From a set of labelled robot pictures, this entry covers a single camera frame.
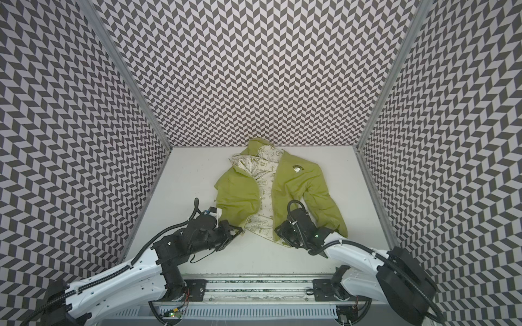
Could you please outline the green jacket with printed lining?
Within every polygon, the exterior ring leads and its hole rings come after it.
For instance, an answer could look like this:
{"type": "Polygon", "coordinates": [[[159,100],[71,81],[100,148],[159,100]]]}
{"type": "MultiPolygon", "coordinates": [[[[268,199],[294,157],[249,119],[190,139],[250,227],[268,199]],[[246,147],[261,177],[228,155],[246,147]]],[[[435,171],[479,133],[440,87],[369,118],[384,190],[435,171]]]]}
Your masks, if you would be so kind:
{"type": "Polygon", "coordinates": [[[214,186],[216,206],[229,224],[282,245],[275,230],[287,219],[289,203],[302,200],[320,227],[348,235],[318,164],[261,138],[249,140],[229,161],[231,167],[214,186]]]}

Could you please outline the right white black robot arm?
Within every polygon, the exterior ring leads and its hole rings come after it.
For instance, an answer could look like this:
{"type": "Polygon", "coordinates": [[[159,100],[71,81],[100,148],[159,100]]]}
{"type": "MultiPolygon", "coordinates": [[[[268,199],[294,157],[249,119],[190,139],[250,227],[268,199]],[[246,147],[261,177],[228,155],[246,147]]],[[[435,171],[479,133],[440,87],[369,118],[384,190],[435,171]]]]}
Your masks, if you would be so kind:
{"type": "Polygon", "coordinates": [[[384,302],[411,325],[422,325],[425,319],[440,325],[446,322],[434,302],[436,283],[406,249],[386,251],[356,243],[316,226],[303,208],[290,210],[275,233],[293,248],[341,263],[330,280],[338,299],[365,297],[384,302]]]}

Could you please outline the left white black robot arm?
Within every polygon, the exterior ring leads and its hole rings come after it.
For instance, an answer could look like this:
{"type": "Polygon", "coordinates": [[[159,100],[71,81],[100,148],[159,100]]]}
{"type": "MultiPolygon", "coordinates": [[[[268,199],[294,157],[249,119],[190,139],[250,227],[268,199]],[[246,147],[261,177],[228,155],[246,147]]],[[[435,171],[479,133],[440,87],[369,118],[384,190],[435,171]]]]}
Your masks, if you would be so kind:
{"type": "Polygon", "coordinates": [[[43,304],[23,322],[43,325],[94,325],[137,304],[190,299],[179,266],[201,251],[224,250],[243,229],[202,214],[171,225],[153,236],[136,256],[80,281],[53,281],[43,304]]]}

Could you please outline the small green circuit board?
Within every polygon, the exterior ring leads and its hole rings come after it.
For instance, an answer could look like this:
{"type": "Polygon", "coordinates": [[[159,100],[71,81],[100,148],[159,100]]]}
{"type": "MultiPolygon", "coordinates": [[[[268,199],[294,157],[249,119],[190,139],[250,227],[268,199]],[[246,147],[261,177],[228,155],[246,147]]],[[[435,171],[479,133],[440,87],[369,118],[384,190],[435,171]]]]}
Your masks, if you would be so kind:
{"type": "Polygon", "coordinates": [[[169,311],[166,311],[163,313],[164,318],[171,318],[171,319],[181,319],[183,316],[184,311],[180,308],[175,308],[169,311]]]}

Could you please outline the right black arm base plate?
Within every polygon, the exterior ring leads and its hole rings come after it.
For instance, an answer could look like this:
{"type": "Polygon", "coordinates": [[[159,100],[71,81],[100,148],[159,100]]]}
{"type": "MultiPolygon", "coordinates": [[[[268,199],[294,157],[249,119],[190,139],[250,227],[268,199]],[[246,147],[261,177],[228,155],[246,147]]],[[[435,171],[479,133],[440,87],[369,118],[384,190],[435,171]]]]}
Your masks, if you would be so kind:
{"type": "Polygon", "coordinates": [[[346,292],[340,284],[332,284],[330,279],[312,280],[313,297],[316,302],[355,302],[356,297],[346,292]]]}

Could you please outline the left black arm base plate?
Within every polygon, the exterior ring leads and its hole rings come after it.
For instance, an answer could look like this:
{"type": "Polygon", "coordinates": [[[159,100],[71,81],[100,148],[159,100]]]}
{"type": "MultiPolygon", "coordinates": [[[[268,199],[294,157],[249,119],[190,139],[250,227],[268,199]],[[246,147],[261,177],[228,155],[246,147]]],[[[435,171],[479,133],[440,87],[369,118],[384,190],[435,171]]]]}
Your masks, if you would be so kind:
{"type": "Polygon", "coordinates": [[[163,302],[202,302],[207,288],[206,279],[188,279],[167,284],[166,293],[160,299],[163,302]]]}

